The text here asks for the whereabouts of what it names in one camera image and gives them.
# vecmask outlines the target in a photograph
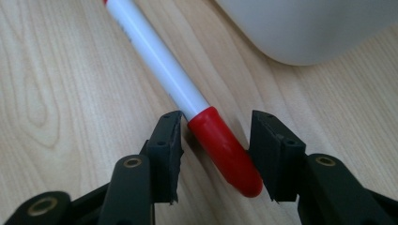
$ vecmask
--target red marker end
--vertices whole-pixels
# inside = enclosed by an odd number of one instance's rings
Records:
[[[261,193],[263,181],[260,173],[214,107],[193,117],[188,128],[229,184],[249,198]]]

